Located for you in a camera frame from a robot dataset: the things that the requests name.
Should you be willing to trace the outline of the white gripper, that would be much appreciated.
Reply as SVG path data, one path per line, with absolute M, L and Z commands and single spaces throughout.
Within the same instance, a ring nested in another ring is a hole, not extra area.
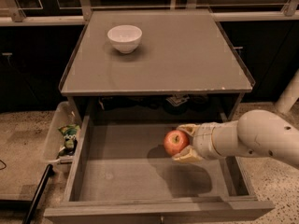
M 186 146 L 172 159 L 181 163 L 193 163 L 205 160 L 223 159 L 223 156 L 215 148 L 213 142 L 214 130 L 220 128 L 221 124 L 209 122 L 203 124 L 181 124 L 177 126 L 179 131 L 185 132 L 192 137 L 192 146 Z

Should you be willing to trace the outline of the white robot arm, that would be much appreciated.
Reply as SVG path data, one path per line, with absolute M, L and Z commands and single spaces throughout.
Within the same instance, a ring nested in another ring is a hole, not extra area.
M 269 157 L 299 168 L 299 130 L 275 113 L 257 109 L 225 123 L 179 125 L 192 143 L 173 155 L 174 161 L 195 162 L 226 157 Z

